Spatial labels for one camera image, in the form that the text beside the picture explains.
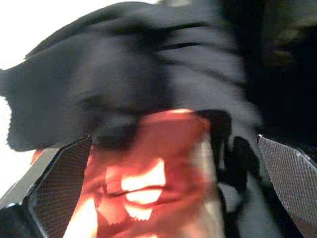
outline red fabric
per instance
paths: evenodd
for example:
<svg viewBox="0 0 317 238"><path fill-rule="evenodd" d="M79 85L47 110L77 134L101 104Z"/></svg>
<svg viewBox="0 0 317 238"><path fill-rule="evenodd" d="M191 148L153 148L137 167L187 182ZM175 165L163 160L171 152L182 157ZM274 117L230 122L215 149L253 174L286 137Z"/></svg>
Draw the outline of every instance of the red fabric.
<svg viewBox="0 0 317 238"><path fill-rule="evenodd" d="M190 159L208 129L189 110L165 111L143 118L127 151L93 147L69 230L89 226L76 226L75 216L91 199L97 224L89 238L175 237L205 197L206 180ZM139 189L140 199L133 197Z"/></svg>

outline white background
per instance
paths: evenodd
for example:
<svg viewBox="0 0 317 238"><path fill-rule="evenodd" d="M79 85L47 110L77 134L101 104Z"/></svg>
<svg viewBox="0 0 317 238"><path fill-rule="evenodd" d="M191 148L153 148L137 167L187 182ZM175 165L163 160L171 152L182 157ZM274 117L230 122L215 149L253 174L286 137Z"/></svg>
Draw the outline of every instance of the white background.
<svg viewBox="0 0 317 238"><path fill-rule="evenodd" d="M156 0L134 0L155 3ZM0 7L0 68L23 62L39 42L85 14L123 0L6 0ZM0 97L0 197L26 171L34 151L18 153L6 142L10 107Z"/></svg>

